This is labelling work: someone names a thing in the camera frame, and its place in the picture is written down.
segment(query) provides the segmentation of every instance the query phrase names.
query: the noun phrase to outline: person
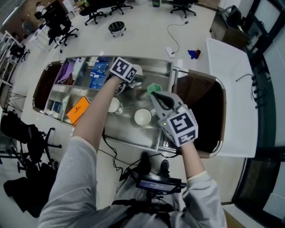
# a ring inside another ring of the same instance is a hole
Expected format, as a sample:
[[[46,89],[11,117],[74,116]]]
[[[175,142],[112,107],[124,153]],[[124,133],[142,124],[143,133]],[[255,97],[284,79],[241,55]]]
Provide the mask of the person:
[[[36,11],[40,12],[42,15],[44,15],[47,12],[45,6],[41,5],[41,2],[37,2],[36,7],[37,7]]]
[[[205,171],[192,142],[182,146],[187,176],[187,187],[183,193],[186,207],[183,211],[179,211],[178,193],[165,195],[162,201],[153,202],[158,209],[168,208],[164,214],[159,214],[159,211],[149,213],[143,207],[136,207],[136,203],[146,200],[147,192],[136,188],[134,175],[121,177],[113,205],[96,209],[97,151],[111,100],[121,82],[119,77],[112,76],[78,121],[38,227],[226,227],[218,185]],[[150,171],[146,153],[142,154],[142,161],[132,171],[136,176],[136,171]],[[168,175],[168,163],[165,161],[162,162],[161,173]]]

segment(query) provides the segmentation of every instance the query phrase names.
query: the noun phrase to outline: gray sleeve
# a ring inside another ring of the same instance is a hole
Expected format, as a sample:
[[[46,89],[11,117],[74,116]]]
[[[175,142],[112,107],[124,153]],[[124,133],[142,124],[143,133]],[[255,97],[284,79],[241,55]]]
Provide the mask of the gray sleeve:
[[[41,212],[40,228],[69,227],[96,210],[96,156],[87,141],[71,138]]]
[[[227,227],[218,184],[206,172],[187,181],[183,200],[186,205],[183,219],[186,223],[192,217],[204,228]]]

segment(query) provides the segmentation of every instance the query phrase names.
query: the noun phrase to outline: black strap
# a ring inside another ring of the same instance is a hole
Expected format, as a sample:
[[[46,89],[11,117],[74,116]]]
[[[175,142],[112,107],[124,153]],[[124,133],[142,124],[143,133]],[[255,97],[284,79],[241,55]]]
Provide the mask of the black strap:
[[[135,199],[131,200],[116,200],[112,203],[112,205],[125,205],[131,206],[126,211],[126,216],[111,225],[110,228],[121,227],[122,224],[132,218],[135,214],[140,212],[149,213],[149,214],[157,214],[156,218],[160,218],[168,228],[171,228],[170,223],[170,215],[169,212],[174,211],[173,207],[170,204],[151,204],[146,201],[136,201]]]

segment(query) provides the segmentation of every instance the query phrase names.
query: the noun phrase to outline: orange card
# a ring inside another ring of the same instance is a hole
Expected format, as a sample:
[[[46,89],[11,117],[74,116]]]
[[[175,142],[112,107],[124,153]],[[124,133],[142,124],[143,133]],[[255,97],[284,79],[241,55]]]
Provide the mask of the orange card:
[[[76,105],[68,112],[67,116],[74,126],[78,123],[79,118],[82,116],[88,106],[88,100],[86,99],[86,97],[82,97],[76,103]]]

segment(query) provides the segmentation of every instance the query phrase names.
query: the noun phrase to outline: white floor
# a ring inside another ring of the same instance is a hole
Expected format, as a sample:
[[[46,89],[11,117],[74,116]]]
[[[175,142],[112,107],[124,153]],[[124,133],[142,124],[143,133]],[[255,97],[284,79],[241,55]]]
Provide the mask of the white floor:
[[[112,16],[98,19],[98,25],[95,25],[92,21],[88,26],[84,25],[87,18],[78,15],[72,19],[73,26],[79,28],[78,38],[71,38],[61,55],[59,54],[59,48],[51,49],[50,52],[43,52],[33,43],[27,44],[27,48],[31,50],[31,53],[27,60],[20,64],[13,76],[13,92],[27,95],[24,104],[21,101],[18,102],[18,105],[23,107],[21,119],[25,123],[35,124],[41,131],[48,131],[50,127],[56,128],[50,137],[50,143],[61,144],[63,148],[50,149],[51,156],[55,160],[61,161],[72,135],[73,127],[32,110],[32,96],[45,66],[52,61],[64,60],[66,57],[117,55],[170,60],[174,62],[174,65],[177,65],[178,60],[181,60],[179,61],[180,67],[195,70],[195,60],[190,59],[187,50],[199,49],[210,37],[209,29],[215,12],[194,6],[193,10],[197,13],[197,16],[189,14],[189,17],[184,19],[183,13],[175,12],[170,14],[170,10],[170,5],[162,4],[160,8],[154,8],[149,2],[146,5],[134,5],[134,9],[124,10],[125,15],[115,12]],[[118,20],[125,22],[127,30],[123,37],[113,38],[108,26]],[[176,50],[177,45],[167,33],[167,26],[170,24],[184,24],[186,20],[189,23],[183,27],[170,27],[170,32],[180,45],[176,57],[170,59],[165,52],[165,48],[171,47]],[[123,144],[111,141],[110,144],[117,148],[118,159],[126,163],[138,160],[142,152],[142,150]],[[101,143],[100,149],[113,154],[104,142]],[[159,156],[151,160],[154,172],[158,171],[162,159]],[[2,159],[2,161],[4,164],[0,172],[0,199],[7,206],[2,206],[0,209],[0,227],[36,227],[37,219],[32,218],[27,212],[23,214],[13,200],[5,195],[2,187],[6,180],[19,178],[24,176],[24,173],[17,174],[14,161],[9,159]],[[171,176],[186,181],[182,157],[170,159],[169,162]],[[219,184],[222,202],[231,201],[241,174],[243,162],[243,158],[221,156],[203,159],[208,173]],[[117,162],[117,165],[122,166],[124,169],[128,166],[121,162]],[[120,175],[113,167],[112,158],[101,151],[98,152],[97,175],[97,207],[101,209],[112,203]]]

